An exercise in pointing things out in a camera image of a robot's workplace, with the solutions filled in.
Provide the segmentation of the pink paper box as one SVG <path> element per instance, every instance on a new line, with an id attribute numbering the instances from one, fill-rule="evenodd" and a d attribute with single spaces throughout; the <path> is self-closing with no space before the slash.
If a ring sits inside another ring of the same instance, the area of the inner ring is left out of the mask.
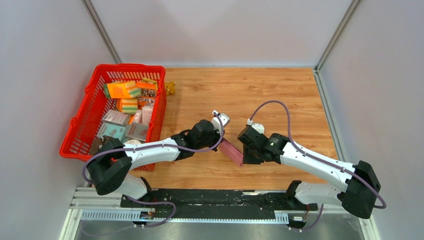
<path id="1" fill-rule="evenodd" d="M 244 165 L 243 153 L 225 138 L 222 140 L 221 144 L 219 145 L 219 150 L 226 157 L 228 157 L 233 163 L 235 163 L 238 167 L 242 167 Z"/>

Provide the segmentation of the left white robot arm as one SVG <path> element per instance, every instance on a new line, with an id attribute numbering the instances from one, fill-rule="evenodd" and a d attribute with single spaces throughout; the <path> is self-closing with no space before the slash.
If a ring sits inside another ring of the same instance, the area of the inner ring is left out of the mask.
<path id="1" fill-rule="evenodd" d="M 164 140 L 142 144 L 123 144 L 112 138 L 87 161 L 82 173 L 89 174 L 99 196 L 119 193 L 133 198 L 142 208 L 148 207 L 153 201 L 149 185 L 129 172 L 149 164 L 187 159 L 194 153 L 216 151 L 229 121 L 221 114 Z"/>

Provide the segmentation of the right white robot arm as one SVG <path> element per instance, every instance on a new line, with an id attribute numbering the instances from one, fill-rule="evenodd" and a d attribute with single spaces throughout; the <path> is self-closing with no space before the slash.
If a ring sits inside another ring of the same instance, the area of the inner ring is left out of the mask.
<path id="1" fill-rule="evenodd" d="M 326 181 L 325 184 L 294 180 L 285 195 L 286 205 L 299 209 L 302 205 L 325 204 L 340 206 L 348 213 L 369 219 L 377 208 L 381 184 L 373 167 L 332 159 L 297 145 L 289 137 L 273 133 L 264 135 L 258 125 L 246 126 L 237 139 L 243 145 L 243 163 L 259 165 L 275 162 L 306 171 Z"/>

